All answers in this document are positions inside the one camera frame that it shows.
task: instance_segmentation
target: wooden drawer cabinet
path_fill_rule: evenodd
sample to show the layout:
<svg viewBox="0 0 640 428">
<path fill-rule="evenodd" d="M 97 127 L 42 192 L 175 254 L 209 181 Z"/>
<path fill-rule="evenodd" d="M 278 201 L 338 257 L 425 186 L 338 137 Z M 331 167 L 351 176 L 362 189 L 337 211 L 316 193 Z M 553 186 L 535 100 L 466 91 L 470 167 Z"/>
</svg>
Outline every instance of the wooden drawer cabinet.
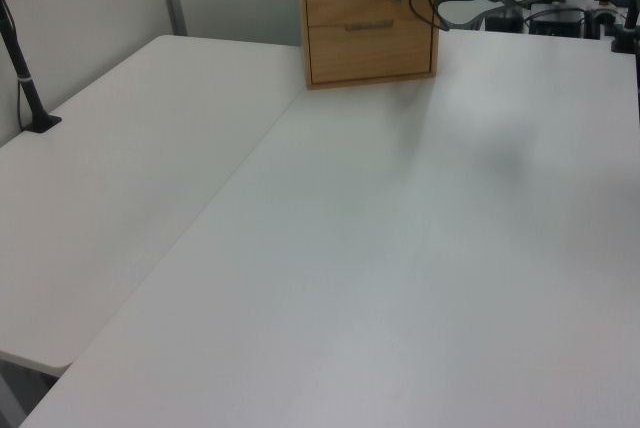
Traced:
<svg viewBox="0 0 640 428">
<path fill-rule="evenodd" d="M 409 0 L 300 0 L 307 86 L 329 88 L 435 76 L 438 30 Z M 416 8 L 433 20 L 427 0 Z"/>
</svg>

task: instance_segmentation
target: table surface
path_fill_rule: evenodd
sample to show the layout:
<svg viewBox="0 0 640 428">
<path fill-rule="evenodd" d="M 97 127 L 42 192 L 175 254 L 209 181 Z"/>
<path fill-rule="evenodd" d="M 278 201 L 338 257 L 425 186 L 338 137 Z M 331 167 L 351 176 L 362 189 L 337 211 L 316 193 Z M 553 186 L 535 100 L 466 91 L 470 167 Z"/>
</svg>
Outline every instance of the table surface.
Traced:
<svg viewBox="0 0 640 428">
<path fill-rule="evenodd" d="M 637 427 L 633 58 L 440 49 L 301 94 L 25 428 Z"/>
<path fill-rule="evenodd" d="M 291 47 L 161 37 L 0 149 L 0 359 L 59 375 L 304 89 Z"/>
</svg>

